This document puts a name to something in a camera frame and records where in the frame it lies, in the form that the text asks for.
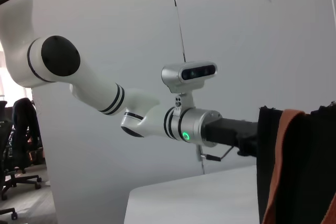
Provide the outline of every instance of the white robotic arm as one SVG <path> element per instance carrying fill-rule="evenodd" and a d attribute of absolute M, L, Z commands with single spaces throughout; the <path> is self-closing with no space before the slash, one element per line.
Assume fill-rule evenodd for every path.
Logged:
<path fill-rule="evenodd" d="M 0 41 L 7 69 L 19 85 L 33 88 L 52 82 L 70 84 L 73 96 L 105 115 L 126 110 L 121 127 L 135 137 L 165 136 L 199 145 L 208 142 L 204 126 L 220 119 L 216 111 L 196 109 L 192 90 L 217 73 L 211 62 L 166 66 L 162 80 L 175 97 L 175 106 L 136 89 L 124 89 L 92 71 L 77 48 L 66 38 L 38 37 L 31 21 L 33 0 L 0 0 Z"/>

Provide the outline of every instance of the white table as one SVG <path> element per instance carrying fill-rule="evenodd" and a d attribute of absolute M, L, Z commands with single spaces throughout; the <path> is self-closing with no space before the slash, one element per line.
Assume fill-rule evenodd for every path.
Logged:
<path fill-rule="evenodd" d="M 130 193 L 125 224 L 259 224 L 256 166 L 145 186 Z"/>

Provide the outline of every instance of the green indicator light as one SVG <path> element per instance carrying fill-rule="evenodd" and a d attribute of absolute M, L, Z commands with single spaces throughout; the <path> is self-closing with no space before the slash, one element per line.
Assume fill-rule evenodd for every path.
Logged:
<path fill-rule="evenodd" d="M 183 133 L 182 133 L 182 136 L 184 137 L 184 139 L 186 139 L 186 140 L 190 140 L 190 136 L 189 136 L 188 133 L 183 132 Z"/>

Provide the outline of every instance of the camera lens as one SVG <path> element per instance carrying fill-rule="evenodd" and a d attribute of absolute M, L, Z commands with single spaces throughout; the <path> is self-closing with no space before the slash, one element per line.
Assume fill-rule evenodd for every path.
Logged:
<path fill-rule="evenodd" d="M 182 78 L 183 80 L 188 80 L 188 72 L 186 70 L 182 72 Z"/>
<path fill-rule="evenodd" d="M 183 80 L 191 80 L 199 77 L 210 76 L 215 74 L 216 68 L 214 65 L 203 66 L 182 71 Z"/>

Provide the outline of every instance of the black joint cap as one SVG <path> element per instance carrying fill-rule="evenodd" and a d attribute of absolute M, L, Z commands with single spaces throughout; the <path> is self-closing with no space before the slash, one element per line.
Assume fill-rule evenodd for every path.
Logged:
<path fill-rule="evenodd" d="M 125 131 L 127 134 L 134 136 L 134 137 L 143 137 L 142 135 L 140 135 L 137 132 L 134 132 L 132 130 L 130 130 L 129 128 L 125 127 L 125 126 L 121 126 L 122 130 Z"/>
<path fill-rule="evenodd" d="M 222 161 L 220 157 L 216 157 L 216 156 L 212 156 L 212 155 L 208 155 L 208 154 L 205 156 L 205 159 L 206 160 L 217 161 L 217 162 Z"/>
<path fill-rule="evenodd" d="M 70 76 L 80 66 L 79 52 L 66 38 L 51 36 L 42 45 L 41 56 L 47 69 L 57 76 Z"/>

